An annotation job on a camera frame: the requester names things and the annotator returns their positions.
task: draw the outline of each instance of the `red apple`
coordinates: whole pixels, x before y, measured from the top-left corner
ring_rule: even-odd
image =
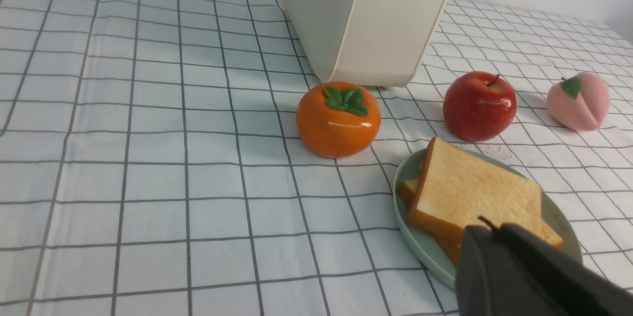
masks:
[[[512,123],[516,94],[499,75],[473,71],[448,88],[443,112],[446,127],[457,138],[482,142],[495,138]]]

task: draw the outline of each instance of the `light green plate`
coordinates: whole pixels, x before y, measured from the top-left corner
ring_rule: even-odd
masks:
[[[454,289],[456,273],[455,266],[453,266],[450,259],[437,245],[431,235],[407,223],[406,217],[409,208],[398,196],[396,196],[396,190],[401,183],[420,177],[425,151],[426,149],[414,152],[410,157],[406,158],[402,164],[400,164],[400,167],[398,167],[395,185],[393,188],[396,220],[398,221],[398,226],[400,226],[400,232],[405,238],[405,242],[407,242],[407,245],[411,248],[411,251],[413,251],[416,257],[418,257],[418,259],[429,269],[429,271],[431,271],[431,273],[433,273],[434,276],[436,276],[436,278],[438,278],[446,286],[450,287],[450,289]],[[477,152],[469,152],[470,154],[482,158],[489,163],[520,175],[518,171],[500,163],[497,160]],[[576,238],[576,234],[574,233],[572,226],[569,224],[569,221],[567,221],[565,215],[563,215],[558,206],[556,206],[554,201],[552,201],[545,192],[543,192],[541,197],[541,215],[543,220],[547,222],[547,224],[555,230],[558,235],[560,235],[563,241],[565,241],[565,244],[561,249],[563,253],[582,263],[583,255],[581,254],[581,246],[578,243],[578,239]]]

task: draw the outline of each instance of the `persimmon leaf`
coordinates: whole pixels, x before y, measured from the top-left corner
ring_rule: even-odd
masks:
[[[343,103],[343,99],[341,97],[341,90],[335,88],[334,86],[326,86],[323,91],[325,92],[325,95],[329,98],[329,99],[334,99],[336,100],[336,102],[338,102],[339,104]]]
[[[345,102],[346,104],[357,105],[362,102],[362,90],[359,88],[353,88],[350,93],[350,98]]]
[[[355,106],[350,106],[348,107],[348,112],[350,112],[353,115],[357,115],[361,117],[367,117],[369,115],[369,110],[367,109],[367,106],[364,104],[357,104]]]
[[[334,97],[330,97],[327,100],[325,100],[325,105],[329,109],[334,109],[336,111],[346,111],[345,105],[339,102]]]
[[[350,97],[354,94],[356,88],[348,88],[344,89],[342,92],[343,103],[348,103],[350,101]]]

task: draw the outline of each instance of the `persimmon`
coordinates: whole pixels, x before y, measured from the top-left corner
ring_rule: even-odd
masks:
[[[360,152],[380,129],[380,107],[369,91],[349,82],[328,82],[308,91],[297,107],[297,128],[314,154],[341,158]]]

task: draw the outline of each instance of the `white toaster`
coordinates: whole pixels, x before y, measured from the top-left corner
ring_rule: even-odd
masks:
[[[321,82],[403,87],[447,0],[283,0]]]

